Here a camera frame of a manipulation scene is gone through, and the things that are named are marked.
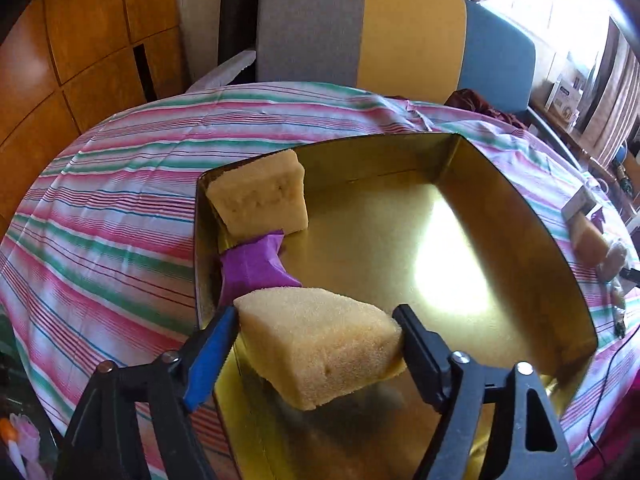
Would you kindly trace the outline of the yellow sponge cake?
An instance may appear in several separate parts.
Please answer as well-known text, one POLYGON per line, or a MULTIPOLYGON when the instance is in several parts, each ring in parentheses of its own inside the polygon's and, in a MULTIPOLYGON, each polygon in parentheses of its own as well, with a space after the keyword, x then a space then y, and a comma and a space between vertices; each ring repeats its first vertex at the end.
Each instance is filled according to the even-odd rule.
POLYGON ((248 362, 311 411, 402 373, 402 330, 373 304, 322 288, 257 289, 233 301, 248 362))
POLYGON ((236 240, 291 234, 308 228, 304 177, 296 153, 285 150, 224 172, 206 196, 236 240))

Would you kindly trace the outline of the cracker packet green ends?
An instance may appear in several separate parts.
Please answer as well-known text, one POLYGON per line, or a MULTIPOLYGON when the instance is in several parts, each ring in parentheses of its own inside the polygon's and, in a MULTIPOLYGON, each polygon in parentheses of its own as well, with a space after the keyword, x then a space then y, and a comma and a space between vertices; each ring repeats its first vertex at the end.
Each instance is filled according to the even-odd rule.
POLYGON ((610 249, 602 233, 582 212, 570 219, 570 244, 576 258, 590 268, 602 263, 610 249))

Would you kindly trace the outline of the gold metal tin box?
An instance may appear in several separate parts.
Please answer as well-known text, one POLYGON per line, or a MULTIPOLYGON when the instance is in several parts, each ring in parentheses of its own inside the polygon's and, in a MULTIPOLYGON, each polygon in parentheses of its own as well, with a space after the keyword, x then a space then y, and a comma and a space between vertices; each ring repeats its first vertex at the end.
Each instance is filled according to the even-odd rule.
MULTIPOLYGON (((457 134, 377 134, 296 148, 308 226, 285 270, 384 311, 408 304, 451 349, 521 388, 514 479, 569 479, 561 416, 596 350, 585 294, 559 243, 506 173, 457 134)), ((321 408, 291 408, 237 342, 215 387, 243 479, 409 479, 439 422, 409 374, 321 408)))

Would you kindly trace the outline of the striped tablecloth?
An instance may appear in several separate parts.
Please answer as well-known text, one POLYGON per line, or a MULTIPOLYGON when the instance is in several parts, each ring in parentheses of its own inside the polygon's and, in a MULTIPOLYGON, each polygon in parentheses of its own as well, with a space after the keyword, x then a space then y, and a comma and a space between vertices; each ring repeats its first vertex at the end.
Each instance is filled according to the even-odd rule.
POLYGON ((567 248, 560 209, 582 174, 530 133, 445 105, 243 84, 124 110, 57 148, 1 241, 1 312, 53 427, 66 430, 99 362, 149 361, 192 330, 203 171, 300 144, 427 132, 467 138, 567 248))

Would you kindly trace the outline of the white plastic wrapped ball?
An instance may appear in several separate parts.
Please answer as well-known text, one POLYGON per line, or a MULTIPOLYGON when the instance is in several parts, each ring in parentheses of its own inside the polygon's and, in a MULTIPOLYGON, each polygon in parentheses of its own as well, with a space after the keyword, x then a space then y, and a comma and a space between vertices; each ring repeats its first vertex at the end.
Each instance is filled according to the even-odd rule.
POLYGON ((620 270, 626 266, 627 257, 627 247, 620 240, 614 242, 610 248, 608 248, 608 252, 603 261, 596 267, 599 281, 601 283, 609 283, 614 280, 614 278, 620 274, 620 270))

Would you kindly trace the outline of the purple snack packet in tin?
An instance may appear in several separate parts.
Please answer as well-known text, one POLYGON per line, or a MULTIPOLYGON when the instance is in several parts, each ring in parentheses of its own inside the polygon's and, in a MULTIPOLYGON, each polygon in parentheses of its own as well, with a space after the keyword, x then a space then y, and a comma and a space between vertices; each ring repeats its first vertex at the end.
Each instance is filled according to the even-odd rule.
POLYGON ((257 289, 302 286, 280 260, 283 239, 282 231, 270 232, 221 255, 221 307, 228 307, 236 298, 257 289))

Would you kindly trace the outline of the wooden side desk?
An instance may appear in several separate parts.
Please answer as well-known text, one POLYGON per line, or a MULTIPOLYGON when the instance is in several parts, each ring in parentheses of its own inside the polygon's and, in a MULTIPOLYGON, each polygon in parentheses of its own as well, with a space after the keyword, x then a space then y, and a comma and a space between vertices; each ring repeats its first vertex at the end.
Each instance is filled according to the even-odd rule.
POLYGON ((525 119, 535 129, 536 136, 550 145, 570 164, 578 170, 589 171, 590 174, 608 185, 606 194, 612 200, 626 227, 632 230, 631 222, 639 219, 639 208, 620 186, 616 172, 596 159, 593 150, 587 148, 586 144, 579 139, 578 132, 576 130, 565 131, 553 116, 534 101, 529 102, 525 119))

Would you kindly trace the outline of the yellow sponge cake in tin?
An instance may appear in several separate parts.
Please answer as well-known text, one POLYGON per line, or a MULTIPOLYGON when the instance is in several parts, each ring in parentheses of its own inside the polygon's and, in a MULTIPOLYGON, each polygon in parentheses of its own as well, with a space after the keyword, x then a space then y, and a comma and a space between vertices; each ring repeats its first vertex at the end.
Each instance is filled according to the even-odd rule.
POLYGON ((304 177, 296 153, 285 150, 224 172, 206 196, 236 240, 291 234, 308 228, 304 177))

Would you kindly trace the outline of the dark red cloth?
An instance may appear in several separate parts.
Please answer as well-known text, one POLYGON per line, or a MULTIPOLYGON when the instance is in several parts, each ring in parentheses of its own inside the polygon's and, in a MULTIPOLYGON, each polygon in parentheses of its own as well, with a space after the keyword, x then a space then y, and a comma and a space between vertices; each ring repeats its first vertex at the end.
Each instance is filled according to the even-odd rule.
POLYGON ((452 92, 449 98, 446 99, 445 105, 495 118, 516 128, 526 129, 524 122, 515 115, 498 110, 498 108, 490 105, 480 94, 471 89, 460 89, 452 92))

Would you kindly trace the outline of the white product box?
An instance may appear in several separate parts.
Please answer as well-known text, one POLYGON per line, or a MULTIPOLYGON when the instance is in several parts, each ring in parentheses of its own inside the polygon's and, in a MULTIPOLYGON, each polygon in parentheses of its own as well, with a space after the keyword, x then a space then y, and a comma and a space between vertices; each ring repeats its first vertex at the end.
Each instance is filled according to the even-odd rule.
POLYGON ((552 70, 547 76, 551 87, 544 102, 544 111, 566 131, 572 130, 579 117, 579 104, 584 94, 586 78, 573 63, 562 70, 552 70))

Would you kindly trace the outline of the striped curtain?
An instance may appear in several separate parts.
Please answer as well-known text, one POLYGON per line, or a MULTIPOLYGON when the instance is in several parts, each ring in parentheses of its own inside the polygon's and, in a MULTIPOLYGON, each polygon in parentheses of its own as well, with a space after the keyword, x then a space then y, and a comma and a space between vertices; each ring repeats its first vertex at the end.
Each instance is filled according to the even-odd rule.
POLYGON ((608 166, 639 117, 639 61, 617 24, 610 21, 600 79, 604 87, 580 140, 608 166))

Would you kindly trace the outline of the grey yellow blue chair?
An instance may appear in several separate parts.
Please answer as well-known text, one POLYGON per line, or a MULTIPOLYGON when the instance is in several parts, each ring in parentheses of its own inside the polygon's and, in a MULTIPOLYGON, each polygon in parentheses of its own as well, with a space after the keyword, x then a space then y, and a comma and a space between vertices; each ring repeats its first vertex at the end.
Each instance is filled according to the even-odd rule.
POLYGON ((473 90, 500 112, 532 122, 562 157, 577 160, 529 105, 532 40, 468 0, 222 0, 239 50, 192 84, 231 84, 254 68, 257 81, 314 81, 381 96, 442 104, 473 90))

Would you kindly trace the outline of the wooden wardrobe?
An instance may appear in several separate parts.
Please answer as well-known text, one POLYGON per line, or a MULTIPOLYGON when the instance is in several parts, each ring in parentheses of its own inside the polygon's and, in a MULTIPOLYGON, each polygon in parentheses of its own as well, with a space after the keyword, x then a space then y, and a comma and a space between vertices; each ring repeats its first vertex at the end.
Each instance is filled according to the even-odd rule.
POLYGON ((1 225, 81 133, 189 81, 177 0, 32 0, 1 44, 1 225))

